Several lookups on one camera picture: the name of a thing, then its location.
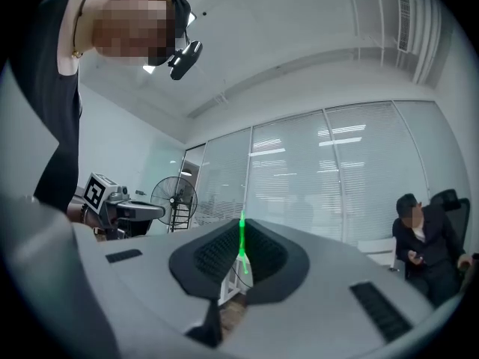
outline white pipe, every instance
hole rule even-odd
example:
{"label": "white pipe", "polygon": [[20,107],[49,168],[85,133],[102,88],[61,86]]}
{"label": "white pipe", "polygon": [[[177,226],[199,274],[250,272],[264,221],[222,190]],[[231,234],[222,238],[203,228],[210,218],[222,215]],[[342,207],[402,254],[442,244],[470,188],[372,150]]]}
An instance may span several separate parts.
{"label": "white pipe", "polygon": [[416,71],[412,82],[417,84],[419,82],[419,76],[424,68],[424,60],[426,58],[427,47],[429,44],[429,38],[431,34],[431,0],[424,0],[425,20],[424,20],[424,36],[422,38],[421,51],[419,52],[418,65],[416,65]]}
{"label": "white pipe", "polygon": [[379,13],[381,14],[381,67],[384,63],[384,10],[382,8],[382,0],[379,1]]}
{"label": "white pipe", "polygon": [[415,0],[415,30],[414,30],[414,43],[412,44],[412,54],[419,55],[421,49],[421,41],[424,33],[424,0]]}
{"label": "white pipe", "polygon": [[329,137],[331,138],[332,143],[332,150],[335,156],[335,161],[338,166],[338,175],[339,175],[339,180],[340,180],[340,188],[341,188],[341,210],[343,212],[343,224],[341,225],[341,241],[346,242],[347,241],[347,199],[346,199],[346,189],[344,185],[346,182],[344,181],[344,175],[343,175],[343,168],[341,167],[341,161],[339,158],[339,151],[338,151],[338,145],[335,143],[335,134],[332,131],[331,123],[329,122],[329,117],[328,114],[326,113],[326,110],[323,109],[323,115],[324,119],[326,120],[326,125],[328,126],[328,131],[329,131]]}
{"label": "white pipe", "polygon": [[440,0],[434,0],[434,2],[436,3],[437,13],[438,13],[438,15],[437,15],[438,16],[437,29],[436,29],[436,41],[434,42],[433,56],[430,60],[429,65],[427,66],[427,70],[426,70],[424,80],[422,81],[422,83],[424,83],[426,81],[427,77],[429,77],[429,73],[431,71],[431,68],[433,67],[434,60],[436,59],[437,49],[439,47],[439,41],[441,40],[441,27],[442,27],[442,12],[441,12],[441,9],[442,9],[442,6],[441,6]]}
{"label": "white pipe", "polygon": [[249,181],[249,165],[251,163],[251,152],[253,151],[253,126],[249,128],[249,150],[248,150],[248,164],[246,165],[246,180],[245,180],[245,194],[242,198],[242,210],[246,214],[246,201],[248,200],[248,181]]}
{"label": "white pipe", "polygon": [[437,33],[437,27],[439,23],[439,7],[437,5],[437,0],[431,0],[432,9],[433,9],[433,18],[431,24],[431,36],[429,39],[429,44],[427,46],[426,58],[424,59],[424,66],[422,68],[421,74],[419,75],[419,84],[423,84],[427,78],[427,73],[431,68],[431,63],[434,56],[434,49],[436,48],[437,40],[439,34]]}
{"label": "white pipe", "polygon": [[356,0],[352,0],[354,16],[356,19],[356,28],[358,29],[359,45],[358,45],[358,61],[361,60],[361,31],[359,30],[359,15],[358,15],[358,6],[356,5]]}

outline air vent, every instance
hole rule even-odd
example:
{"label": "air vent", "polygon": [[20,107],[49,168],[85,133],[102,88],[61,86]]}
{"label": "air vent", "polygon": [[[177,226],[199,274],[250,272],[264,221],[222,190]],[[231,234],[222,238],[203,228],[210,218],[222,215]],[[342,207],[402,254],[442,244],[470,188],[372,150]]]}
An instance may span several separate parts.
{"label": "air vent", "polygon": [[411,0],[397,0],[399,3],[399,36],[397,49],[408,53],[411,51]]}
{"label": "air vent", "polygon": [[386,342],[396,340],[411,329],[396,307],[371,282],[358,283],[350,289]]}
{"label": "air vent", "polygon": [[142,255],[140,250],[132,249],[120,251],[118,253],[108,254],[105,255],[105,257],[110,263],[116,263],[122,260],[129,260],[130,258],[138,257],[140,255]]}

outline woman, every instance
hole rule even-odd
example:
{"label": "woman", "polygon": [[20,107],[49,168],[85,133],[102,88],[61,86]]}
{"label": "woman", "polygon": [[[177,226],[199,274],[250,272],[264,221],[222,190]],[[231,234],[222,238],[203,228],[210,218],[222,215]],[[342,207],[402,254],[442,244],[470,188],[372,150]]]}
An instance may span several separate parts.
{"label": "woman", "polygon": [[74,222],[100,224],[70,203],[78,181],[79,59],[96,49],[129,64],[160,65],[173,54],[191,11],[186,0],[45,0],[10,65],[37,116],[59,145],[34,196]]}

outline chair headrest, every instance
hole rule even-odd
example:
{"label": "chair headrest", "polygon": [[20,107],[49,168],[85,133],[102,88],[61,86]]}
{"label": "chair headrest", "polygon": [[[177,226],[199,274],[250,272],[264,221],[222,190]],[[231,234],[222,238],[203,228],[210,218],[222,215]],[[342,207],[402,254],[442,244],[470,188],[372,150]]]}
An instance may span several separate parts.
{"label": "chair headrest", "polygon": [[458,202],[457,193],[453,188],[441,191],[431,198],[431,205],[445,205],[446,203]]}

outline man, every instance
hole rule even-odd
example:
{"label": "man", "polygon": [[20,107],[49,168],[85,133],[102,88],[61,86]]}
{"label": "man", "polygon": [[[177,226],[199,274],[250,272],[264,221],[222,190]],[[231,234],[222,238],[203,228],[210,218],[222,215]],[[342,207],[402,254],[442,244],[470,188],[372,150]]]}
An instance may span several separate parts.
{"label": "man", "polygon": [[392,226],[397,258],[406,263],[407,280],[434,306],[455,295],[460,288],[457,269],[472,264],[451,223],[440,206],[421,207],[413,194],[396,203],[397,218]]}

